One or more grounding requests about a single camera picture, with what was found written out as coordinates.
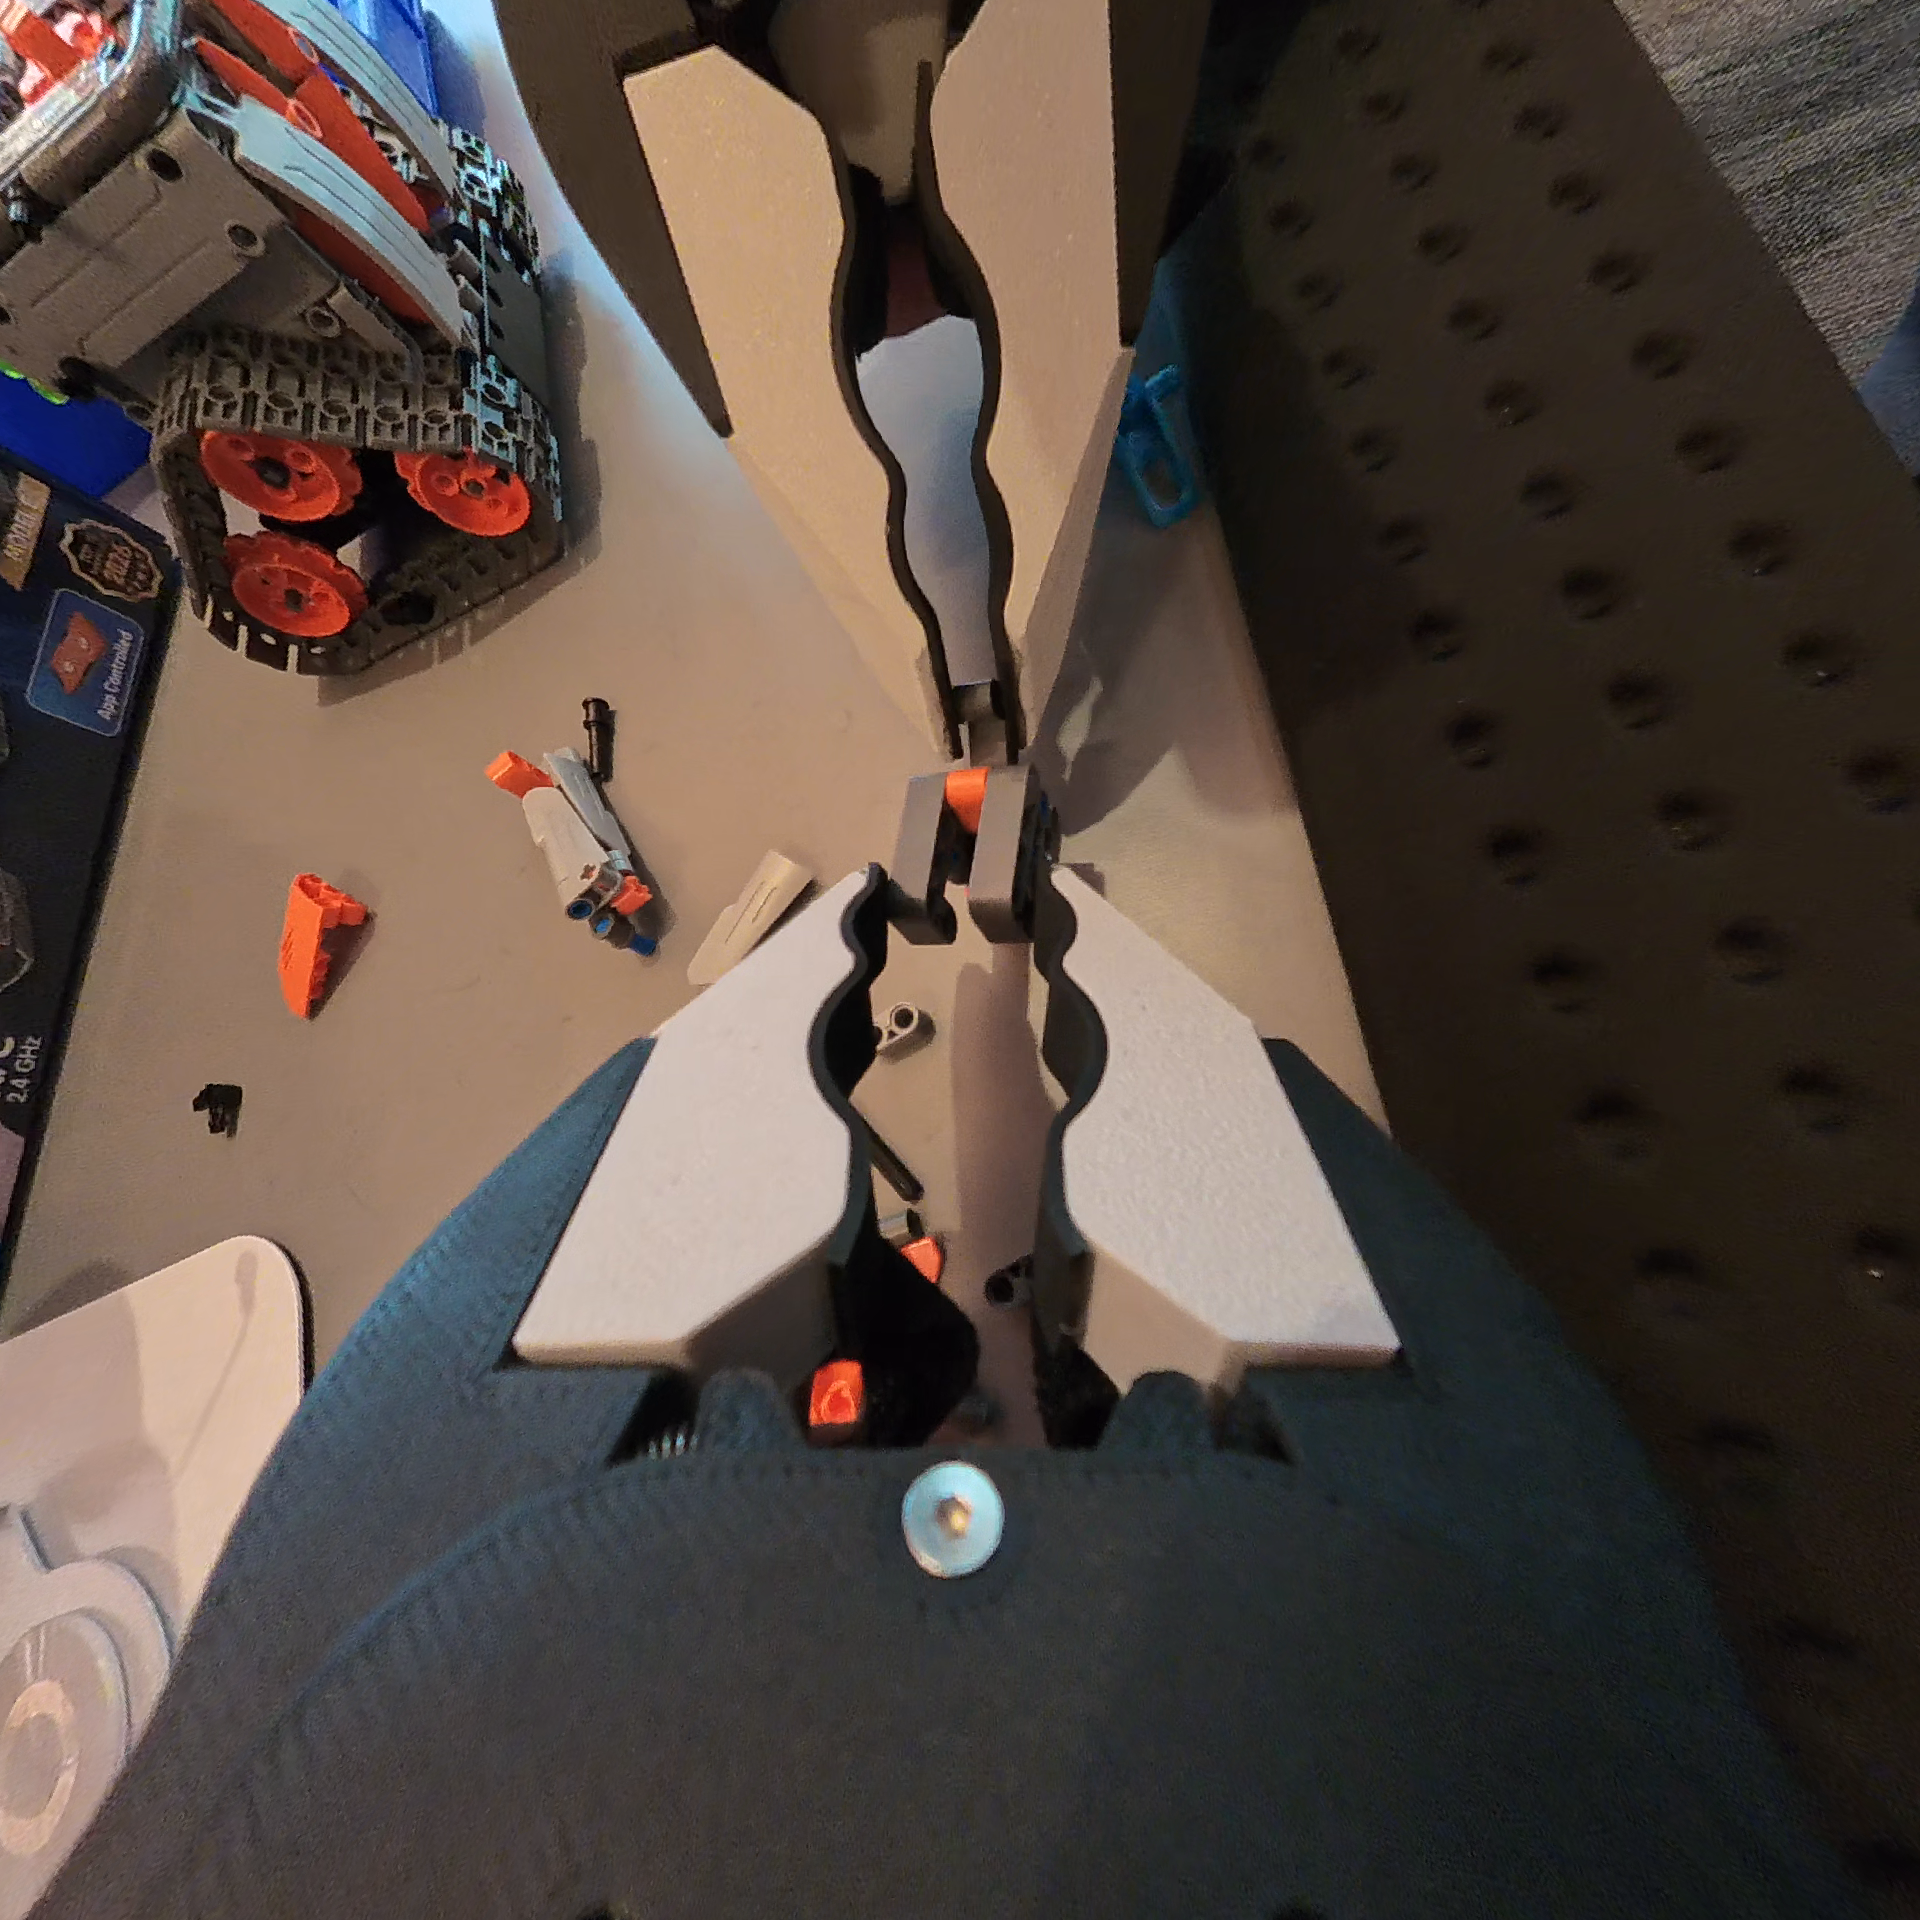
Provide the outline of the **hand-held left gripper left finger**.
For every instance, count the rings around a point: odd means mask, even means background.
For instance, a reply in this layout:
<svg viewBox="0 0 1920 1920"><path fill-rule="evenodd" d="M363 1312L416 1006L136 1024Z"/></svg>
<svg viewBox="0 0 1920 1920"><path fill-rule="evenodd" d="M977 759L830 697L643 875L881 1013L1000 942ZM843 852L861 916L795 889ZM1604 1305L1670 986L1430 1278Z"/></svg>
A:
<svg viewBox="0 0 1920 1920"><path fill-rule="evenodd" d="M514 1331L529 1364L813 1371L873 1208L886 878L854 867L666 1019Z"/></svg>

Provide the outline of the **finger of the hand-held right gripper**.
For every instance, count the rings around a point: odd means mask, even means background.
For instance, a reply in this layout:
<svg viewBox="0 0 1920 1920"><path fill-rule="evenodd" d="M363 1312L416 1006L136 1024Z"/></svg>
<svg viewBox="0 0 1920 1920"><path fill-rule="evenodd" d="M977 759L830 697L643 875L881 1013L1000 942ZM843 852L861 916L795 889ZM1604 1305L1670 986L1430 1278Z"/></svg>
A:
<svg viewBox="0 0 1920 1920"><path fill-rule="evenodd" d="M933 238L977 311L972 444L1010 721L1062 674L1134 348L1121 337L1112 9L981 4L923 115Z"/></svg>
<svg viewBox="0 0 1920 1920"><path fill-rule="evenodd" d="M876 683L953 756L939 618L904 556L904 473L854 377L843 151L727 53L658 63L619 92L736 461Z"/></svg>

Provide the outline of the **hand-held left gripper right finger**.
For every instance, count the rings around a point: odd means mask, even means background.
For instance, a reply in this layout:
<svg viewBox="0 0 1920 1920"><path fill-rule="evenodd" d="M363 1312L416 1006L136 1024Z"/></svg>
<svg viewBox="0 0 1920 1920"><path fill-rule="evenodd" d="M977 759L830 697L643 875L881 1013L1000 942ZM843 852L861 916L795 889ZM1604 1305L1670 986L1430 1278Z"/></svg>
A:
<svg viewBox="0 0 1920 1920"><path fill-rule="evenodd" d="M1379 1368L1401 1353L1253 1021L1073 867L1038 889L1033 1304L1096 1371Z"/></svg>

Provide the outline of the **grey beam assembly orange bush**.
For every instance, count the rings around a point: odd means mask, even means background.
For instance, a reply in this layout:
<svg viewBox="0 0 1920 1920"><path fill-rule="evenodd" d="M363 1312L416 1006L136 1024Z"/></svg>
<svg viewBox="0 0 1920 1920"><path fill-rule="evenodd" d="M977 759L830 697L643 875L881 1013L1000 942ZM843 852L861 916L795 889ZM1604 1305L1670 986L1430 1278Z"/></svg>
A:
<svg viewBox="0 0 1920 1920"><path fill-rule="evenodd" d="M1062 817L1043 772L1015 751L1000 683L958 691L963 756L908 781L888 878L888 916L912 942L953 942L949 889L968 890L988 942L1030 942L1043 878L1062 852Z"/></svg>

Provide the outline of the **person's right hand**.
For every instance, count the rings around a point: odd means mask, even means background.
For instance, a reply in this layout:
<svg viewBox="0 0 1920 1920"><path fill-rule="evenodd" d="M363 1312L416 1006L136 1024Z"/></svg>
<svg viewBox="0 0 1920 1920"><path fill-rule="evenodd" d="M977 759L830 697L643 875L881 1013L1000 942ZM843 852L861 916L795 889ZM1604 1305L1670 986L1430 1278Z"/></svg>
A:
<svg viewBox="0 0 1920 1920"><path fill-rule="evenodd" d="M953 289L929 249L920 206L854 199L845 280L845 344L851 358L953 311Z"/></svg>

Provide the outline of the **cyan plastic separator tool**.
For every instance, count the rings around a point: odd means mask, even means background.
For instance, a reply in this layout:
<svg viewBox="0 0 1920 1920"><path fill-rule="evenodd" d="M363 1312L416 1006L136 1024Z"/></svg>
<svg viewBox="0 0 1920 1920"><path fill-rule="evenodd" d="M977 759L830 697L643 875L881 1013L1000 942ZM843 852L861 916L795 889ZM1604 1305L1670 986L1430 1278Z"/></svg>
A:
<svg viewBox="0 0 1920 1920"><path fill-rule="evenodd" d="M1204 476L1187 425L1185 371L1177 361L1125 377L1112 453L1145 526L1170 529L1195 513Z"/></svg>

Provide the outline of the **large orange angular brick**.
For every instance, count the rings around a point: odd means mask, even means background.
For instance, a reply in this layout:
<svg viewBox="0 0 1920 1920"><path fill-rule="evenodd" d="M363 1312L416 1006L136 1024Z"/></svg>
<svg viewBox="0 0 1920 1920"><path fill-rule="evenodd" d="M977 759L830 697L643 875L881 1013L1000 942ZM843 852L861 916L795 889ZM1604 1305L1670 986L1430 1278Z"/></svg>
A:
<svg viewBox="0 0 1920 1920"><path fill-rule="evenodd" d="M810 1441L920 1446L939 1427L963 1354L939 1278L939 1239L912 1226L886 1236L886 1259L830 1282L834 1346L806 1387Z"/></svg>

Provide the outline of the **light grey curved panel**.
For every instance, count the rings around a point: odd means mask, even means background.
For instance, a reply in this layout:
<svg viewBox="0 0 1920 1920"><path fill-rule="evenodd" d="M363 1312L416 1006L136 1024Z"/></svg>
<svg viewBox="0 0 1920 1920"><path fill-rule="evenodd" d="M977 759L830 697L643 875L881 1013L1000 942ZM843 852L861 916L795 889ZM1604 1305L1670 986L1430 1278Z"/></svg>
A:
<svg viewBox="0 0 1920 1920"><path fill-rule="evenodd" d="M784 855L764 852L741 895L718 913L687 966L692 989L710 989L732 974L786 913L803 901L813 870Z"/></svg>

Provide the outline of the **tracked toy robot vehicle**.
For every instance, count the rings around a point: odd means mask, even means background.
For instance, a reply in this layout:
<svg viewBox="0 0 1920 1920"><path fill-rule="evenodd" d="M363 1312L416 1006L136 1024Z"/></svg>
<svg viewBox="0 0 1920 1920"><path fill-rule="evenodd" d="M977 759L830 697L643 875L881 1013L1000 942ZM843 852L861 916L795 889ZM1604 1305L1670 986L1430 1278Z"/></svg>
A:
<svg viewBox="0 0 1920 1920"><path fill-rule="evenodd" d="M565 556L521 182L333 4L3 4L3 386L148 437L229 649L348 679Z"/></svg>

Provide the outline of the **grey panel assembly orange connector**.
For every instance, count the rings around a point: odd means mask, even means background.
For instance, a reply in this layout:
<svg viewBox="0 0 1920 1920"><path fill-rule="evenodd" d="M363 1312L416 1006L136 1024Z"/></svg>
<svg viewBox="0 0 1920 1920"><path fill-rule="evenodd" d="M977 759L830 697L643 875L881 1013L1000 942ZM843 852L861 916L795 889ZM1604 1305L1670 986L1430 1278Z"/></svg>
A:
<svg viewBox="0 0 1920 1920"><path fill-rule="evenodd" d="M575 748L555 748L542 759L504 751L486 763L486 781L519 802L565 921L606 948L657 957L657 895L640 878L638 852L587 756Z"/></svg>

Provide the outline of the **orange wedge brick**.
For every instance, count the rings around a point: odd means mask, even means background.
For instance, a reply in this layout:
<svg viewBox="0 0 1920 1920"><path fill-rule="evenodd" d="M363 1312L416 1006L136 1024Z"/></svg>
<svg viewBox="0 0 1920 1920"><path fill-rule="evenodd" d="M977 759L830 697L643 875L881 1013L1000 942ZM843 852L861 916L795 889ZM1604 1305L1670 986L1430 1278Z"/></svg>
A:
<svg viewBox="0 0 1920 1920"><path fill-rule="evenodd" d="M276 940L276 986L295 1019L313 1019L333 966L325 940L336 929L357 929L370 916L363 898L331 884L319 875L295 875Z"/></svg>

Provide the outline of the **black dimpled mat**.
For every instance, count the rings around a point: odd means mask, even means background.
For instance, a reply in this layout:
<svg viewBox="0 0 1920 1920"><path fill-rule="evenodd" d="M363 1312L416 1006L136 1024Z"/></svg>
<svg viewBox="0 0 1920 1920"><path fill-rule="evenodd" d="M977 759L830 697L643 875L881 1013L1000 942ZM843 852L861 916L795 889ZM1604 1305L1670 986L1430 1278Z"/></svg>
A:
<svg viewBox="0 0 1920 1920"><path fill-rule="evenodd" d="M1610 4L1216 4L1187 406L1386 1113L1917 1915L1917 486Z"/></svg>

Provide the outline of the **blue storage bin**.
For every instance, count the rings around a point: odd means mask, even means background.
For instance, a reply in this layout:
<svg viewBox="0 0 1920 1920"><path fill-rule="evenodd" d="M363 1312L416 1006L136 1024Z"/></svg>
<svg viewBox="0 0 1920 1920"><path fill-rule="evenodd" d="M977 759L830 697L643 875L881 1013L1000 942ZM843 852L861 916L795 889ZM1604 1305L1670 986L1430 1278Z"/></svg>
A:
<svg viewBox="0 0 1920 1920"><path fill-rule="evenodd" d="M3 449L85 495L109 495L148 463L148 433L112 398L46 398L3 371Z"/></svg>

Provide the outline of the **blue robot kit box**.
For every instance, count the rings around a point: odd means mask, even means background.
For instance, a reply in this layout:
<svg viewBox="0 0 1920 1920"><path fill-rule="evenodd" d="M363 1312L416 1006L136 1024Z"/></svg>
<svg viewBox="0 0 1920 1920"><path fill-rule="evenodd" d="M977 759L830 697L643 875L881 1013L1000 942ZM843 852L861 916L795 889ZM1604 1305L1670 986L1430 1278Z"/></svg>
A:
<svg viewBox="0 0 1920 1920"><path fill-rule="evenodd" d="M3 453L3 1267L176 610L165 536Z"/></svg>

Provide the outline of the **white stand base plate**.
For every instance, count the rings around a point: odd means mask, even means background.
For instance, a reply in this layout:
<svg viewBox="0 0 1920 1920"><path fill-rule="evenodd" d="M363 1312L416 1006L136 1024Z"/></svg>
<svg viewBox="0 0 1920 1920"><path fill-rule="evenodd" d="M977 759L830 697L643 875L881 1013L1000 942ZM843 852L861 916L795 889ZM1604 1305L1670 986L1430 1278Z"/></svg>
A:
<svg viewBox="0 0 1920 1920"><path fill-rule="evenodd" d="M3 1915L36 1905L150 1725L308 1348L269 1236L3 1338Z"/></svg>

